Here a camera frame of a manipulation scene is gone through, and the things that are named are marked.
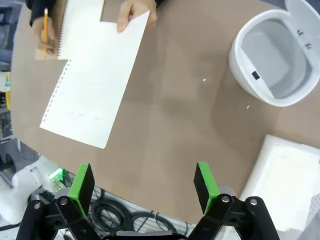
black sleeve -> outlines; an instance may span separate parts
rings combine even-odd
[[[43,17],[45,8],[48,8],[49,16],[57,0],[25,0],[28,9],[31,10],[30,26],[35,19]]]
[[[159,7],[160,4],[164,2],[164,0],[155,0],[156,6]]]

spiral binding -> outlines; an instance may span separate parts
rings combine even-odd
[[[65,66],[64,66],[64,68],[63,68],[63,71],[62,71],[62,73],[61,73],[61,75],[60,75],[60,77],[59,77],[59,80],[58,80],[58,82],[57,82],[56,85],[55,85],[55,88],[54,88],[53,93],[52,93],[52,95],[51,95],[51,97],[50,97],[49,103],[48,103],[48,105],[47,105],[47,107],[46,107],[46,109],[45,109],[45,112],[44,112],[44,114],[43,114],[42,123],[44,123],[44,122],[46,121],[46,118],[47,118],[47,116],[48,116],[48,114],[49,114],[51,105],[52,105],[53,102],[54,102],[54,98],[55,98],[55,96],[56,96],[56,93],[58,92],[58,89],[60,88],[60,86],[61,86],[61,84],[62,84],[62,82],[63,82],[63,79],[64,79],[64,77],[65,77],[65,74],[66,74],[69,66],[70,66],[71,61],[72,61],[72,60],[70,59],[70,60],[68,60],[68,61],[66,62]]]
[[[65,5],[65,9],[64,9],[64,15],[63,15],[63,21],[62,21],[62,27],[61,27],[59,48],[58,48],[58,57],[60,57],[62,41],[64,39],[65,22],[66,22],[66,16],[67,16],[67,12],[68,12],[68,6],[69,6],[69,0],[66,0],[66,5]]]

brown table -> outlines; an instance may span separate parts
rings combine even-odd
[[[106,0],[102,20],[114,21],[120,3]],[[247,94],[228,67],[240,28],[268,8],[256,0],[169,0],[159,8],[105,149],[39,128],[65,61],[35,61],[24,8],[12,65],[14,134],[71,172],[90,162],[107,191],[196,223],[196,162],[208,162],[217,183],[240,194],[266,134],[320,147],[319,86],[300,103],[277,108]]]

hand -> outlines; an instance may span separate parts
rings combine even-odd
[[[54,54],[53,43],[54,43],[54,40],[56,39],[54,27],[52,24],[52,19],[50,17],[48,18],[48,29],[47,29],[48,43],[45,43],[43,39],[44,25],[45,25],[44,17],[38,17],[37,19],[35,19],[32,24],[32,35],[37,44],[37,47],[41,50],[46,49],[46,52],[52,55]]]
[[[155,0],[125,0],[120,8],[117,18],[117,31],[122,32],[128,26],[131,19],[135,19],[141,14],[150,11],[146,27],[154,28],[157,23],[157,4]]]

white trash bin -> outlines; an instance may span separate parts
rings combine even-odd
[[[320,79],[320,15],[305,0],[285,5],[244,25],[229,54],[244,90],[277,107],[299,102]]]

